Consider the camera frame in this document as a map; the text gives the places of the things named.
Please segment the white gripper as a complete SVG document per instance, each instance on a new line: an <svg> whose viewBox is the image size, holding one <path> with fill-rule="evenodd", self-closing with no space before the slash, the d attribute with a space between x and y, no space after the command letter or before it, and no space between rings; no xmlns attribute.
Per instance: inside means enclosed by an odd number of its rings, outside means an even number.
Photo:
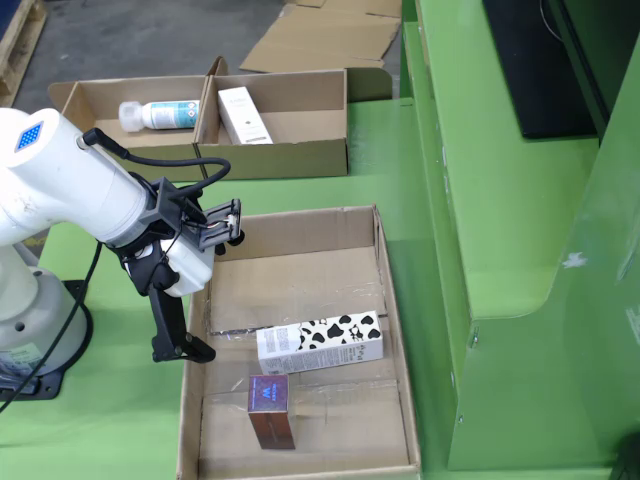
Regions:
<svg viewBox="0 0 640 480"><path fill-rule="evenodd" d="M200 251L181 236L161 241L168 259L159 248L142 258L127 258L131 281L138 293L150 301L156 325L156 335L151 340L154 362L185 360L205 364L216 358L212 347L187 331L181 297L201 291L212 277L214 255L225 255L227 246L239 246L244 239L245 233L240 231L215 249Z"/></svg>

